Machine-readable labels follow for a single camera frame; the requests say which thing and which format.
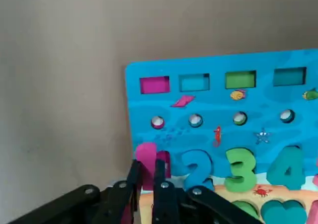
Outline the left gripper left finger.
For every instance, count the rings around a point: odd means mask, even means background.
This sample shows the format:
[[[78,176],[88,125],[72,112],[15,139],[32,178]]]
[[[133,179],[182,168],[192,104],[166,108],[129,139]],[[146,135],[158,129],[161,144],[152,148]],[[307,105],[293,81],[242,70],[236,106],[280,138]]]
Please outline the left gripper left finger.
[[[101,191],[82,185],[14,220],[13,224],[132,224],[141,192],[142,164],[133,160],[128,176]]]

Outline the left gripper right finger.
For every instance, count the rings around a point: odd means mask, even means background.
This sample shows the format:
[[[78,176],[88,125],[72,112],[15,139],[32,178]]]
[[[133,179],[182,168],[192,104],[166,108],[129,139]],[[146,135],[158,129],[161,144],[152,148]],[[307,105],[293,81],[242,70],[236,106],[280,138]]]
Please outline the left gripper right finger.
[[[165,162],[157,159],[154,179],[154,224],[260,224],[261,221],[204,186],[188,191],[165,178]]]

